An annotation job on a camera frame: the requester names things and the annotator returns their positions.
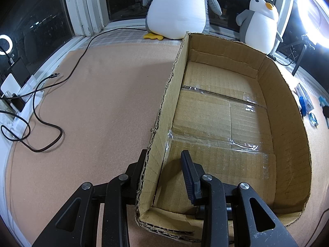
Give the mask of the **checkered cloth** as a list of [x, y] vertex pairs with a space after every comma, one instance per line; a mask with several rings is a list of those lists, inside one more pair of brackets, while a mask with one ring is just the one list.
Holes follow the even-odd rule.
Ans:
[[127, 28], [120, 28], [117, 30], [103, 32], [101, 35], [96, 36], [93, 39], [87, 39], [84, 41], [78, 49], [85, 49], [89, 42], [89, 47], [96, 47], [96, 46], [106, 46], [112, 45], [117, 43], [155, 43], [155, 44], [164, 44], [164, 45], [171, 45], [171, 46], [179, 46], [181, 45], [182, 39], [179, 40], [171, 40], [168, 38], [164, 38], [163, 40], [159, 41], [158, 39], [151, 40], [151, 39], [144, 39], [143, 36], [147, 32], [143, 29], [141, 30], [132, 30]]

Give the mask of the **blue round tape measure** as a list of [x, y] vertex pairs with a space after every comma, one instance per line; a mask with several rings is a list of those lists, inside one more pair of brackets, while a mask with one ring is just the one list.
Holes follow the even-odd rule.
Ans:
[[301, 115], [305, 117], [307, 115], [307, 107], [306, 107], [306, 101], [303, 96], [299, 97], [299, 103], [301, 105]]

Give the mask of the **small plush penguin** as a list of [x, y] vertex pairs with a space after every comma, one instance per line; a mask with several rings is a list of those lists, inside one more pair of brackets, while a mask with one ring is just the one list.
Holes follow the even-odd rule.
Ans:
[[283, 42], [278, 32], [277, 8], [265, 0], [250, 0], [249, 9], [236, 17], [240, 27], [239, 40], [268, 55], [276, 40]]

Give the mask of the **brown cardboard box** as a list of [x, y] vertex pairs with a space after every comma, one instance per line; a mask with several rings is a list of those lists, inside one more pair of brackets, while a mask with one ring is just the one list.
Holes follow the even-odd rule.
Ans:
[[243, 43], [187, 34], [152, 131], [136, 222], [201, 240], [180, 165], [183, 150], [224, 183], [249, 183], [289, 226], [311, 189], [311, 154], [295, 98], [274, 61]]

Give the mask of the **black cylinder tube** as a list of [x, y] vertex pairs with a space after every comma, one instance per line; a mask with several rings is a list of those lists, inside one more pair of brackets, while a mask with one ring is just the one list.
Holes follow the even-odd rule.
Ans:
[[323, 113], [323, 115], [324, 115], [324, 117], [325, 117], [325, 120], [326, 120], [326, 124], [327, 124], [327, 127], [328, 127], [328, 129], [329, 129], [329, 106], [324, 106], [323, 108], [322, 108], [322, 113]]

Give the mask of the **clear plastic card reader box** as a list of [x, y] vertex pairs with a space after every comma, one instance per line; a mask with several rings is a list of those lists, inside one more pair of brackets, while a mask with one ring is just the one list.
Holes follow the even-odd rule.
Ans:
[[297, 93], [297, 95], [299, 97], [303, 97], [303, 99], [305, 101], [306, 111], [307, 112], [310, 112], [311, 110], [314, 109], [311, 98], [309, 97], [309, 95], [308, 95], [307, 91], [305, 90], [305, 88], [300, 83], [297, 84], [297, 86], [295, 87], [295, 92]]

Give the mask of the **white power strip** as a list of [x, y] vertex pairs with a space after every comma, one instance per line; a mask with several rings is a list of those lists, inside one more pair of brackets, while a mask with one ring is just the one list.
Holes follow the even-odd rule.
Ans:
[[7, 127], [10, 131], [18, 136], [28, 128], [28, 122], [33, 115], [33, 105], [35, 108], [41, 103], [44, 96], [44, 91], [40, 90], [43, 83], [37, 87], [37, 80], [34, 76], [25, 83], [23, 87], [18, 85], [18, 82], [12, 74], [5, 79], [5, 83], [1, 86], [1, 125]]

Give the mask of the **large plush penguin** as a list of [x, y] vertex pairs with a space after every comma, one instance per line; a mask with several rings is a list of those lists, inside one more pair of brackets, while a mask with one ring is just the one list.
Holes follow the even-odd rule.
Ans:
[[142, 5], [148, 8], [143, 38], [151, 40], [179, 40], [187, 32], [208, 34], [209, 10], [222, 15], [217, 0], [143, 0]]

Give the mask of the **teal plastic clothespin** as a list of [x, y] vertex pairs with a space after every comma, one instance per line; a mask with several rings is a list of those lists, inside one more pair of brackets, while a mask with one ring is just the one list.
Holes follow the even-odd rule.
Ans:
[[322, 96], [319, 96], [319, 103], [320, 106], [323, 108], [325, 106], [329, 106], [329, 103], [326, 101], [326, 99]]

